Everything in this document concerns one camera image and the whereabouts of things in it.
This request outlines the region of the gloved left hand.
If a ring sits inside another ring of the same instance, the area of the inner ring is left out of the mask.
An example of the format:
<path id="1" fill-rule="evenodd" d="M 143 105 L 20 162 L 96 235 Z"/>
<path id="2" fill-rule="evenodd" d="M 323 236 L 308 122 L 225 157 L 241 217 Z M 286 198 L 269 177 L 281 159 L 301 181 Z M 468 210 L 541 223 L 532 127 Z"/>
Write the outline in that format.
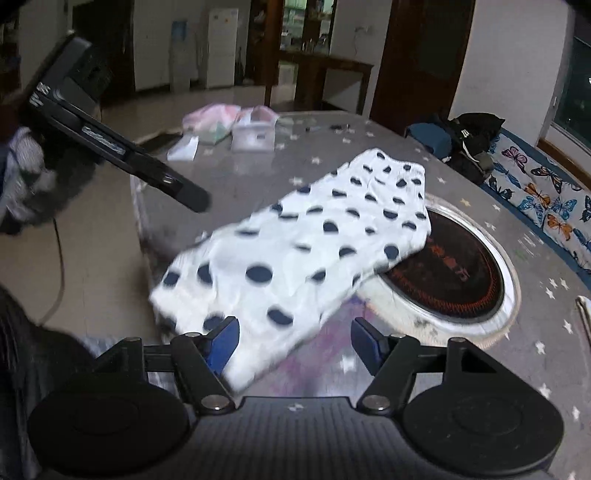
<path id="1" fill-rule="evenodd" d="M 1 146 L 1 233 L 17 235 L 25 226 L 51 220 L 57 184 L 58 174 L 46 167 L 30 129 L 18 127 Z"/>

